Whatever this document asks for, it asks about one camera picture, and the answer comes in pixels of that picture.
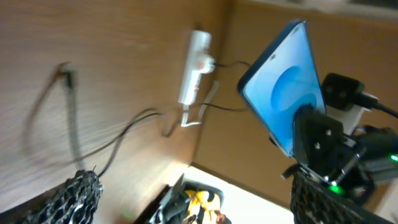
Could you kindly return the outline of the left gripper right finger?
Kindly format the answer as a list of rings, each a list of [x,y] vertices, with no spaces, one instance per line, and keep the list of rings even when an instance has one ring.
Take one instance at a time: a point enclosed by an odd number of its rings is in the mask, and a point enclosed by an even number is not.
[[[297,224],[392,224],[299,172],[292,181],[290,211]]]

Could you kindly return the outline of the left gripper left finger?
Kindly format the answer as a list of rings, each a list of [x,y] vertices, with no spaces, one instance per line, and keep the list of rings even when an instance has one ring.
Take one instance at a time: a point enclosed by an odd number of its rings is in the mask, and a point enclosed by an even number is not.
[[[19,223],[92,223],[103,185],[92,170],[79,170],[52,190],[31,200]]]

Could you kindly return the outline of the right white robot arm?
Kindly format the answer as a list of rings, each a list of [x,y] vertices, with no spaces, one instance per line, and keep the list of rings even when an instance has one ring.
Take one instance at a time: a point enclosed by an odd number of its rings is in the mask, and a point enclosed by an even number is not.
[[[300,172],[354,203],[363,205],[380,183],[397,178],[397,134],[363,126],[346,134],[343,123],[310,105],[294,114],[293,158],[282,178]]]

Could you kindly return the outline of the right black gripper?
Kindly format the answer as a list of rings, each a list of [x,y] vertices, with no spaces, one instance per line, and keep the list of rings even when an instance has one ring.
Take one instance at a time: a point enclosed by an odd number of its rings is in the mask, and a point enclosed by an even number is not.
[[[282,177],[302,172],[331,191],[341,187],[341,195],[358,205],[365,204],[375,191],[374,181],[360,168],[371,149],[365,138],[345,134],[341,121],[310,105],[301,106],[294,114],[292,128],[296,163]]]

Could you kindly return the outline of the blue Galaxy smartphone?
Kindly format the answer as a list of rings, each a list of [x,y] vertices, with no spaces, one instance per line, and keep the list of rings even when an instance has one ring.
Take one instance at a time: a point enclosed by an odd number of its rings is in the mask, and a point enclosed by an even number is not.
[[[326,106],[305,20],[290,21],[238,81],[238,92],[276,146],[294,156],[294,117],[302,106]]]

